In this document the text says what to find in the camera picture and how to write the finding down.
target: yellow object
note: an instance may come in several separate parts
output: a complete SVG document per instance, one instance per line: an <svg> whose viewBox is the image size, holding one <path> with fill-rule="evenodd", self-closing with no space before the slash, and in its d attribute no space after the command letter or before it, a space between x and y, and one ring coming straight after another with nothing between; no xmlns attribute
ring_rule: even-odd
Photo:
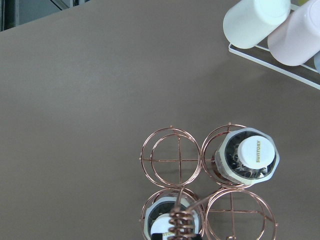
<svg viewBox="0 0 320 240"><path fill-rule="evenodd" d="M308 0L298 0L299 6L305 4L306 2L308 2Z"/></svg>

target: white bottle cap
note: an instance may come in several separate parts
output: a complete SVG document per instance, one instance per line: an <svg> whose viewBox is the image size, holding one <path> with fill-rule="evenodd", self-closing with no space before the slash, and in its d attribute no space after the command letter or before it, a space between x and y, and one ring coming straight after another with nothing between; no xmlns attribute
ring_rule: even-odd
<svg viewBox="0 0 320 240"><path fill-rule="evenodd" d="M169 228L172 228L173 225L169 223L171 219L169 213L162 214L157 217L154 223L151 226L150 235L152 234L164 234L166 239L167 237L174 236L174 233L169 232Z"/></svg>
<svg viewBox="0 0 320 240"><path fill-rule="evenodd" d="M248 137L238 147L239 160L250 169L267 167L274 160L275 154L274 145L263 136Z"/></svg>

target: gray table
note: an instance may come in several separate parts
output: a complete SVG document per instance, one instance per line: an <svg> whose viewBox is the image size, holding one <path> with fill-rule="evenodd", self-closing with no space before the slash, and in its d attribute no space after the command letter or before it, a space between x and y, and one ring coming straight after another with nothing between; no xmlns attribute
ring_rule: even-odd
<svg viewBox="0 0 320 240"><path fill-rule="evenodd" d="M320 92L228 52L234 4L92 0L0 33L1 239L142 239L159 190L146 137L174 125L202 143L230 121L277 144L274 177L250 189L277 239L319 236ZM193 186L218 188L204 172Z"/></svg>

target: table surface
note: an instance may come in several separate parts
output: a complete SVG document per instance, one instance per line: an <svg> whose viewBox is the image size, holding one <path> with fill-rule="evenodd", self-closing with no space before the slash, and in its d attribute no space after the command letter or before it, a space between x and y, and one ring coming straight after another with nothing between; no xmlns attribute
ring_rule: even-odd
<svg viewBox="0 0 320 240"><path fill-rule="evenodd" d="M1 239L143 239L160 190L145 139L173 125L201 144L228 122L277 145L273 178L249 189L277 239L319 235L320 92L228 52L235 2L91 0L0 33ZM218 185L202 171L191 188Z"/></svg>

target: gray tabletop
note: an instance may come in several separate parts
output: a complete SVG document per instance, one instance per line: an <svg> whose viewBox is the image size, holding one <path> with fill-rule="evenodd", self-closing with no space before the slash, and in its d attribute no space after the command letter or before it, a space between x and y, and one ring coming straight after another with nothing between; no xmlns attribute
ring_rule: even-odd
<svg viewBox="0 0 320 240"><path fill-rule="evenodd" d="M199 144L232 122L273 137L280 164L250 188L277 239L319 235L320 92L228 52L233 0L92 0L0 33L0 238L143 239L160 190L139 155L174 125ZM218 189L202 171L191 188Z"/></svg>

